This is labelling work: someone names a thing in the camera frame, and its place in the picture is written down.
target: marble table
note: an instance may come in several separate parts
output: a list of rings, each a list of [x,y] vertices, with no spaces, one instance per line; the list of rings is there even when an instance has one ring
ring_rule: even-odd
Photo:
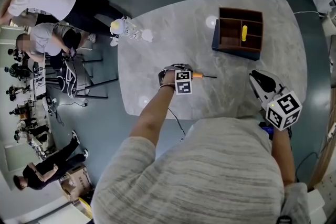
[[[264,38],[260,60],[212,51],[214,29],[206,25],[219,7],[263,13]],[[170,109],[179,119],[242,117],[260,110],[248,80],[253,69],[276,74],[301,102],[306,98],[307,64],[301,32],[286,0],[187,0],[132,20],[150,29],[152,43],[120,37],[119,80],[126,112],[140,115],[158,90],[157,75],[173,63],[188,63],[194,71],[217,79],[193,80],[193,94],[175,95]]]

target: wooden organizer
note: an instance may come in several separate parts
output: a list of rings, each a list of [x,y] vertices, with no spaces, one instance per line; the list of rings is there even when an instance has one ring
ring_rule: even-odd
[[[247,26],[246,41],[242,41],[243,26]],[[258,60],[263,43],[262,13],[238,8],[219,8],[213,49]]]

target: gray floor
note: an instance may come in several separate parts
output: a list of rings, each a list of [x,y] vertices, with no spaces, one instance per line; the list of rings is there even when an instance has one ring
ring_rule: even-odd
[[[184,0],[110,0],[129,12],[133,17],[153,9]],[[316,10],[312,0],[287,0],[294,12]],[[297,20],[305,43],[308,65],[308,91],[299,123],[293,128],[292,149],[298,165],[310,152],[319,152],[326,134],[330,102],[330,74],[328,50],[319,16],[315,13],[298,14]],[[90,64],[94,82],[113,79],[117,73],[117,48],[109,46],[109,39],[99,38],[95,52],[89,57],[104,58],[103,63]],[[64,94],[50,88],[53,97],[60,103],[71,103]],[[52,121],[52,128],[58,147],[65,146],[72,129],[78,132],[81,146],[88,148],[90,157],[86,161],[93,183],[101,173],[120,143],[129,135],[137,117],[127,115],[123,107],[119,83],[92,90],[91,94],[108,94],[108,100],[90,100],[89,106],[59,106],[58,112],[65,126]],[[182,121],[185,130],[192,121]],[[173,120],[163,126],[158,153],[178,143],[182,133]],[[298,170],[301,181],[307,182],[313,172],[316,158],[308,158]]]

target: orange screwdriver handle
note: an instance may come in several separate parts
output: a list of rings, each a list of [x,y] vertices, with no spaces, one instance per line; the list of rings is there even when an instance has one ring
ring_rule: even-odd
[[[193,72],[193,78],[203,78],[203,74],[202,73]]]

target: screwdriver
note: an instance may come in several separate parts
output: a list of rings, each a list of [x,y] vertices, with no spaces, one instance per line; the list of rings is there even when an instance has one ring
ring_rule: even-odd
[[[193,72],[193,78],[203,78],[203,77],[217,79],[217,77],[214,77],[214,76],[207,76],[202,73]]]

